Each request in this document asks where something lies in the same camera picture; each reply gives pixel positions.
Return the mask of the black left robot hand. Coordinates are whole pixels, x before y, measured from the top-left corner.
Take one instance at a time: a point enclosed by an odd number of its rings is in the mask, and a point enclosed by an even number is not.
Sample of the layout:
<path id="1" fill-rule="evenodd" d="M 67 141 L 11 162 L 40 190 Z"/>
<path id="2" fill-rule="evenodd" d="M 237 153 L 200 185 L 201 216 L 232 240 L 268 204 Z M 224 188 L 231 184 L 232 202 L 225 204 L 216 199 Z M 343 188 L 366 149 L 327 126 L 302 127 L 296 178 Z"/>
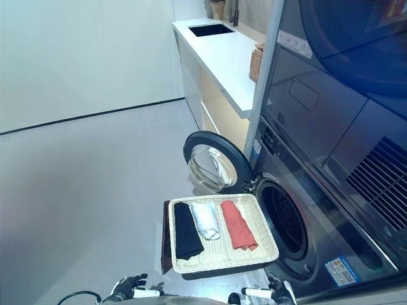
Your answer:
<path id="1" fill-rule="evenodd" d="M 120 302 L 132 299 L 163 296 L 163 292 L 157 289 L 147 289 L 146 280 L 148 274 L 142 273 L 135 276 L 125 276 L 116 282 L 111 294 L 103 302 Z"/>

